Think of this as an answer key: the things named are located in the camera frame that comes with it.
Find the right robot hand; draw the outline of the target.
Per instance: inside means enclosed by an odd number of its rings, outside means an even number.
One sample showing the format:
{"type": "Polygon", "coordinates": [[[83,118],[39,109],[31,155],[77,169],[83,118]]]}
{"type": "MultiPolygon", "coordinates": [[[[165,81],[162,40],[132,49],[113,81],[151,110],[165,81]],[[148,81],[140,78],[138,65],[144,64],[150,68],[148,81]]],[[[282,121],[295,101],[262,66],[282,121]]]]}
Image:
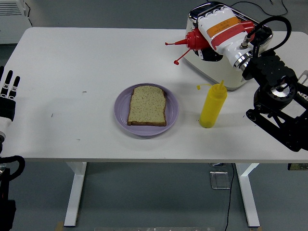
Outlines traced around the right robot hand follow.
{"type": "Polygon", "coordinates": [[[222,7],[206,13],[198,17],[197,24],[210,47],[225,56],[234,68],[249,57],[253,46],[245,40],[248,32],[230,8],[222,7]]]}

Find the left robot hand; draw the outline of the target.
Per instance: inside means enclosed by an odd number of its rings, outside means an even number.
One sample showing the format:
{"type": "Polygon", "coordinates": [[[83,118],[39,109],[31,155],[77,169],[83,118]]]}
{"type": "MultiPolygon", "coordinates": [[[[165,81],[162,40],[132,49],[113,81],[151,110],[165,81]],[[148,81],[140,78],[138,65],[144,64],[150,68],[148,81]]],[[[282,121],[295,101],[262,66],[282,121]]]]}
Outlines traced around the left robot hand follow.
{"type": "Polygon", "coordinates": [[[6,137],[6,132],[9,125],[13,122],[15,116],[15,97],[17,88],[20,82],[20,77],[16,76],[13,85],[10,88],[10,83],[13,77],[13,71],[7,73],[3,86],[0,88],[0,138],[6,137]]]}

